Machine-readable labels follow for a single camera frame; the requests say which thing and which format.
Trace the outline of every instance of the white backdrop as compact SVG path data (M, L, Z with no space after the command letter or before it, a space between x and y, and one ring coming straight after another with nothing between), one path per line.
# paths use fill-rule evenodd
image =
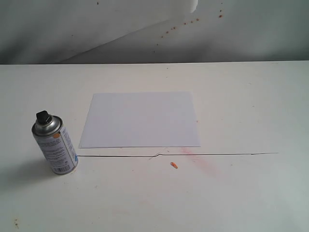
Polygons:
M309 59L307 0L5 2L1 63Z

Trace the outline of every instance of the orange object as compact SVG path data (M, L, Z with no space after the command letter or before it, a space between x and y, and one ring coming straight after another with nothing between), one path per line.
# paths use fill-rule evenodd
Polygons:
M174 168L176 168L176 169L178 168L178 166L177 166L174 162L171 162L170 164L171 164Z

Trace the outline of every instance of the black spray nozzle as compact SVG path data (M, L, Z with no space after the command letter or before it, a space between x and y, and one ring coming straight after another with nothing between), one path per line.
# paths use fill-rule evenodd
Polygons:
M48 114L46 110L37 113L38 123L41 125L45 125L52 120L52 117Z

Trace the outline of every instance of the barcode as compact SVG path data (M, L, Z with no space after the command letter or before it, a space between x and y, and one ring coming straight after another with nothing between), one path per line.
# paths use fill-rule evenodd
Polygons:
M62 168L54 168L54 171L57 172L57 173L66 172L68 170L70 170L70 166L69 165L64 166Z

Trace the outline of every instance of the white paper sheet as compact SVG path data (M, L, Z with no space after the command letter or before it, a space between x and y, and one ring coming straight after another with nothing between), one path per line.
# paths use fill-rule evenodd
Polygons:
M191 94L94 94L80 148L135 146L200 146Z

